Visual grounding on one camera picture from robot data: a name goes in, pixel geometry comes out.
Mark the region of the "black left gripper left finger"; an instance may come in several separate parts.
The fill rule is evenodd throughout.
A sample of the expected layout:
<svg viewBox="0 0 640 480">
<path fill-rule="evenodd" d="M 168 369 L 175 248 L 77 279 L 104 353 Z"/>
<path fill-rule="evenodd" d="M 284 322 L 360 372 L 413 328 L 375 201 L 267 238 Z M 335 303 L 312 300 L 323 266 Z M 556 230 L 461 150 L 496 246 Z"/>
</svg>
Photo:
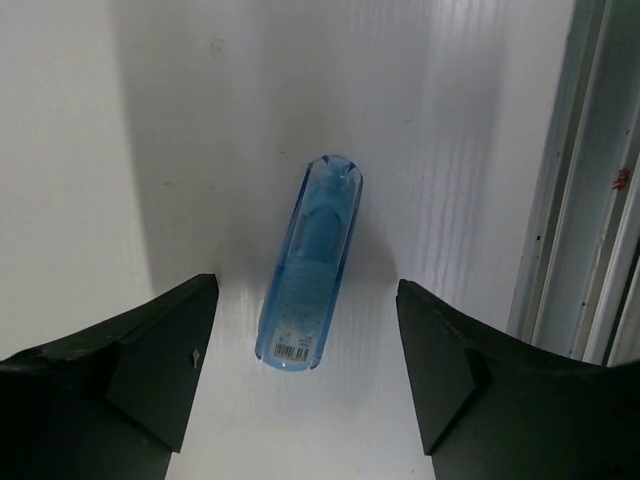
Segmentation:
<svg viewBox="0 0 640 480">
<path fill-rule="evenodd" d="M 219 287 L 199 274 L 1 363 L 5 479 L 162 479 L 183 445 Z"/>
</svg>

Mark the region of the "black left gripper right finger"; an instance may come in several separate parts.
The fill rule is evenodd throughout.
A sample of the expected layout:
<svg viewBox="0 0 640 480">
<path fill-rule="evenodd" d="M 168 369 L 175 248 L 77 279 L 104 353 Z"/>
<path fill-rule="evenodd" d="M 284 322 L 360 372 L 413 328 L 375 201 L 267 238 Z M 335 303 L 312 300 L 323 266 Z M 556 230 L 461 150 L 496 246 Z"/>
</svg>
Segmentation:
<svg viewBox="0 0 640 480">
<path fill-rule="evenodd" d="M 399 330 L 439 479 L 635 479 L 639 365 L 536 348 L 401 280 Z"/>
</svg>

